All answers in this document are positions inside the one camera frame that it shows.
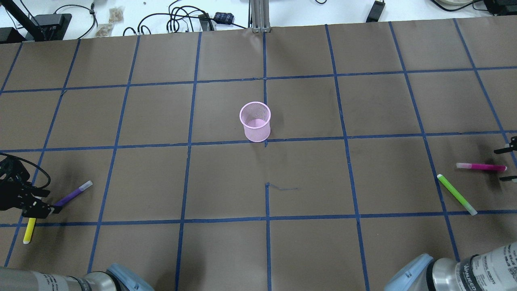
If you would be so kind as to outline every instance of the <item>black box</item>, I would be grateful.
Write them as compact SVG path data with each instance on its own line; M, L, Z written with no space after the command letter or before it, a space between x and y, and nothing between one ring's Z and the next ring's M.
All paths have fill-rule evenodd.
M0 28L0 43L17 43L25 41L26 39L18 33L17 30L15 30L12 27L1 27Z
M517 15L517 0L484 0L484 3L494 15Z

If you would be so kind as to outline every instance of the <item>black stand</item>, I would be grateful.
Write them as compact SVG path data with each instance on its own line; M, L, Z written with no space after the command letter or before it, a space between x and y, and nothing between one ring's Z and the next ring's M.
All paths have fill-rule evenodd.
M43 14L34 16L36 22L34 18L30 20L12 0L0 0L0 3L27 30L27 40L62 40L72 19L71 14Z

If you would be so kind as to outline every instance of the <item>power adapter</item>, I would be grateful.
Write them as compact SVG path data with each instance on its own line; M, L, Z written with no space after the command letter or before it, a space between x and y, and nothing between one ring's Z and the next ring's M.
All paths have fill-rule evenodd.
M373 3L372 9L370 10L370 14L368 14L368 17L366 18L366 22L379 21L379 18L381 18L381 14L383 13L385 5L386 5L386 3L384 3L384 0L382 0L382 1L375 0L375 2Z
M493 15L517 15L517 0L484 0L484 3Z

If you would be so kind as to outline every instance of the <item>yellow marker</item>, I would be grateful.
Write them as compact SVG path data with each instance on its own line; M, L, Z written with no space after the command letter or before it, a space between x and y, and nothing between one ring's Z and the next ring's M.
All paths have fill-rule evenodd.
M31 242L32 232L34 231L35 223L35 218L29 218L29 223L27 223L27 230L25 230L25 236L23 237L23 244L28 244Z

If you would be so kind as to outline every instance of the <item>wire bundle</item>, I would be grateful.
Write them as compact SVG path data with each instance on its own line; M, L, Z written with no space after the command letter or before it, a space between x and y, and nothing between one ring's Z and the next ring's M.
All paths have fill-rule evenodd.
M176 1L172 2L169 5L168 13L152 13L152 14L149 14L146 17L144 17L138 23L138 26L136 27L136 30L134 28L132 28L132 27L127 27L126 29L124 29L124 32L122 33L122 35L125 35L126 31L128 31L128 30L133 31L134 34L145 34L144 33L144 29L143 29L144 27L147 29L147 32L149 34L151 34L150 29L146 25L142 25L142 23L147 18L149 18L151 16L156 16L156 15L166 15L166 16L169 16L169 20L165 24L165 28L167 29L168 33L179 32L180 21L184 21L186 23L187 29L188 29L189 24L190 24L191 31L194 31L194 25L192 24L192 19L193 18L194 19L203 19L203 20L214 20L213 18L210 18L208 16L207 12L205 12L205 11L195 7L195 6L184 5L184 6L180 6L180 7L173 7L173 5L176 4L178 1L180 1L180 0L176 0ZM191 16L191 14L196 13L196 12L200 12L203 17L200 17L201 15L199 15L199 16ZM213 30L214 27L213 27L211 22L209 23L209 25L210 25L210 29ZM240 28L244 28L244 29L246 28L246 27L237 25L235 23L231 23L231 25L234 25L234 26L237 26L237 27L240 27Z
M97 17L95 16L95 11L94 11L94 7L95 7L95 3L92 2L92 5L90 6L90 8L86 7L86 6L82 6L82 5L76 5L76 4L67 4L67 5L63 5L59 8L57 8L55 11L54 11L54 14L57 14L57 11L60 10L61 8L65 8L65 7L79 7L79 8L84 8L86 10L88 10L90 12L90 14L94 17L94 21L92 23L92 25L90 26L90 28L88 28L88 30L83 34L81 35L80 37L78 37L77 39L80 39L82 38L83 36L87 35L90 31L92 31L92 29L94 28L95 25L99 26L99 23L97 22Z

